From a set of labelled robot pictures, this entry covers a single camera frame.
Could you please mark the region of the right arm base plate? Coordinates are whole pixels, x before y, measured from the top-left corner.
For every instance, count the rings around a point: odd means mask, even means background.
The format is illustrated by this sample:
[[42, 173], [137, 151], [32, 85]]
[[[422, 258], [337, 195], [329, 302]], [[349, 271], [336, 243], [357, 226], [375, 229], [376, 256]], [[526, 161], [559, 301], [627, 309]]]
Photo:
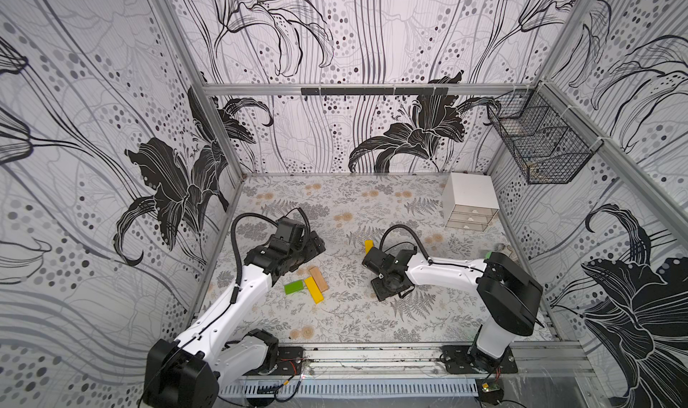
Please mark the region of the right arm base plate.
[[510, 346], [499, 358], [492, 358], [467, 343], [443, 345], [440, 350], [439, 361], [449, 374], [516, 374], [519, 371]]

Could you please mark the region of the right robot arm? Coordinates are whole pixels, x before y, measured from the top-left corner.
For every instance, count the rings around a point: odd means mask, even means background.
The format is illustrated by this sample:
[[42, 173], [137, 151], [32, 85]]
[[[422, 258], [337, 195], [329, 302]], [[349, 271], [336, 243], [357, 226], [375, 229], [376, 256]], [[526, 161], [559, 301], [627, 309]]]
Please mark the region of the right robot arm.
[[377, 247], [367, 249], [362, 265], [376, 275], [371, 285], [380, 302], [394, 296], [403, 299], [421, 285], [478, 295], [489, 318], [458, 357], [443, 350], [441, 361], [448, 369], [465, 362], [496, 374], [510, 355], [511, 343], [519, 336], [531, 336], [535, 327], [542, 325], [542, 285], [503, 253], [489, 252], [472, 260], [432, 257], [410, 227], [396, 224], [383, 234]]

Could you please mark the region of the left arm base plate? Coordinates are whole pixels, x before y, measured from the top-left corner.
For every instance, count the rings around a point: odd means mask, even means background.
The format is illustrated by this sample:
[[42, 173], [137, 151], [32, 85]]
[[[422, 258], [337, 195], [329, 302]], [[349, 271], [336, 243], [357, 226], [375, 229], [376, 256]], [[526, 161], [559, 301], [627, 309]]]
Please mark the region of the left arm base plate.
[[305, 359], [303, 346], [279, 346], [275, 354], [268, 354], [266, 364], [247, 372], [247, 376], [297, 376], [303, 370]]

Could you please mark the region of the green block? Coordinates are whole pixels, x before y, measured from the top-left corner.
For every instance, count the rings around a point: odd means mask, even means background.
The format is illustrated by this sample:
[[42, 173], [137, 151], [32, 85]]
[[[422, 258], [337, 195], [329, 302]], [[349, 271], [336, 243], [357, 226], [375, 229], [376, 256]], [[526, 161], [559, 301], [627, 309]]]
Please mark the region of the green block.
[[305, 282], [303, 280], [297, 280], [295, 282], [284, 285], [284, 293], [290, 295], [293, 293], [298, 293], [306, 288]]

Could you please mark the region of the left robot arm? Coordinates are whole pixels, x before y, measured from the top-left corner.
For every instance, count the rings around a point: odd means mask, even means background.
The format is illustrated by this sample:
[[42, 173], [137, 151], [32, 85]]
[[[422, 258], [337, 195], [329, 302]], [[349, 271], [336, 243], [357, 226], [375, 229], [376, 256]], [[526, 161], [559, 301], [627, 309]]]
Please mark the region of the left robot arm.
[[[213, 407], [223, 386], [248, 372], [268, 374], [275, 369], [278, 338], [261, 329], [238, 341], [230, 338], [281, 277], [324, 253], [324, 241], [312, 230], [306, 212], [297, 212], [299, 220], [250, 213], [233, 220], [229, 239], [236, 260], [234, 285], [174, 341], [161, 339], [149, 350], [139, 406]], [[241, 254], [237, 228], [250, 218], [267, 222], [275, 231], [268, 241]]]

